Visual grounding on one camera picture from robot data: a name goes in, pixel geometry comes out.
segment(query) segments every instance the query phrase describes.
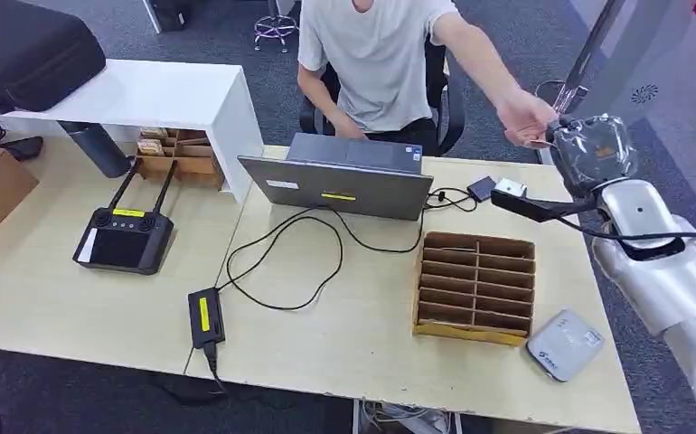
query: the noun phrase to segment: yellow sticker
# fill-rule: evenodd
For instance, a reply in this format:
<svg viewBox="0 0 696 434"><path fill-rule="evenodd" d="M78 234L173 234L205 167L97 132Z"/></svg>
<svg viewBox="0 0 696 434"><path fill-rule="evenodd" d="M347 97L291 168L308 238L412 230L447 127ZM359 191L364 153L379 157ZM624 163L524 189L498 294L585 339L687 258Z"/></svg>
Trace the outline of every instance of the yellow sticker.
<svg viewBox="0 0 696 434"><path fill-rule="evenodd" d="M202 331L210 331L210 311L207 309L207 298L199 298L199 316L202 318Z"/></svg>
<svg viewBox="0 0 696 434"><path fill-rule="evenodd" d="M356 198L353 196L344 196L342 194L332 194L332 193L322 193L322 197L327 199L340 199L341 201L355 201Z"/></svg>
<svg viewBox="0 0 696 434"><path fill-rule="evenodd" d="M138 210L121 210L117 208L116 210L114 210L114 215L124 215L126 217L143 217L146 215L146 213Z"/></svg>

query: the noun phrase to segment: light wood desk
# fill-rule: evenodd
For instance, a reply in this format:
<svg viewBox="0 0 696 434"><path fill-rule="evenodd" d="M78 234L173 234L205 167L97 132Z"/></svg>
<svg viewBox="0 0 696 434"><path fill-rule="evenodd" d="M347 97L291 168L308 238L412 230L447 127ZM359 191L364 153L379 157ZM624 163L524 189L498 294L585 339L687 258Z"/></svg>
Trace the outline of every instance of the light wood desk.
<svg viewBox="0 0 696 434"><path fill-rule="evenodd" d="M267 147L284 157L286 149ZM542 165L425 158L436 186L465 187L490 175L529 185L530 194L566 200L560 176ZM255 240L297 208L271 205L253 186L233 237L235 248ZM329 212L315 212L339 225ZM405 248L418 223L346 216L367 243ZM259 307L232 288L221 293L227 342L218 372L231 382L373 401L406 403L505 420L605 431L640 432L582 236L559 223L538 224L490 203L473 213L426 212L426 231L469 232L518 238L537 245L535 329L571 308L607 340L603 351L573 381L553 381L521 348L410 332L416 255L364 250L340 229L343 269L318 302L298 312ZM237 255L237 273L267 247ZM301 222L280 238L262 265L241 281L264 301L293 306L307 300L335 267L338 247L329 229ZM226 281L221 274L219 283ZM192 376L209 378L197 352Z"/></svg>
<svg viewBox="0 0 696 434"><path fill-rule="evenodd" d="M174 238L158 274L84 269L71 255L122 180L105 178L68 139L46 140L27 166L40 183L0 225L0 349L181 373L186 294L217 278L241 205L173 181L162 212ZM120 206L150 210L160 187L137 176Z"/></svg>

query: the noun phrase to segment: man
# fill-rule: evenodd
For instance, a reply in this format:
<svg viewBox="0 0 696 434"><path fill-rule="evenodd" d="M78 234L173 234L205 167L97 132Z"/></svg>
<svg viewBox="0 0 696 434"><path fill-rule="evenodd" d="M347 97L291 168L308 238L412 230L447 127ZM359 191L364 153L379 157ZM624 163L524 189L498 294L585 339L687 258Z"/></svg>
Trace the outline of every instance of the man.
<svg viewBox="0 0 696 434"><path fill-rule="evenodd" d="M486 34L451 0L303 0L297 83L339 137L437 146L425 90L424 42L444 44L497 108L517 146L542 140L556 117L521 89ZM320 80L330 63L340 77L337 104Z"/></svg>

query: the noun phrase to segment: wooden box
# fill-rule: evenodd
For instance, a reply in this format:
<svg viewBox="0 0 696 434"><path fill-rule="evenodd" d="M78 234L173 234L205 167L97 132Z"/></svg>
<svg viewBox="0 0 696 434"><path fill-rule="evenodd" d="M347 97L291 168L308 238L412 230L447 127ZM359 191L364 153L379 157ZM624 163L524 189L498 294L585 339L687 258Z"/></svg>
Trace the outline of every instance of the wooden box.
<svg viewBox="0 0 696 434"><path fill-rule="evenodd" d="M416 269L412 332L519 346L531 333L534 244L429 232Z"/></svg>
<svg viewBox="0 0 696 434"><path fill-rule="evenodd" d="M182 182L208 186L220 190L223 172L210 140L202 131L168 129L169 137L161 139L164 156L137 153L141 160L138 172L144 179L154 177L161 182L174 160L177 162L174 177Z"/></svg>

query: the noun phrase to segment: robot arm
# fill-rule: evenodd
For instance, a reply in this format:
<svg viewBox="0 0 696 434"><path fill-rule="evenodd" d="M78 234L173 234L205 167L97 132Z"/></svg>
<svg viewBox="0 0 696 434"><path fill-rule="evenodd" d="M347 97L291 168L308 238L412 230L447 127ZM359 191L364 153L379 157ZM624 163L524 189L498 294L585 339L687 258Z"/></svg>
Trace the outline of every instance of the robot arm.
<svg viewBox="0 0 696 434"><path fill-rule="evenodd" d="M502 180L492 192L494 204L537 222L598 210L607 236L593 240L598 264L649 332L667 343L696 398L696 238L686 236L696 229L671 214L651 184L631 177L636 154L619 118L563 118L547 138L577 201L529 199L525 186Z"/></svg>

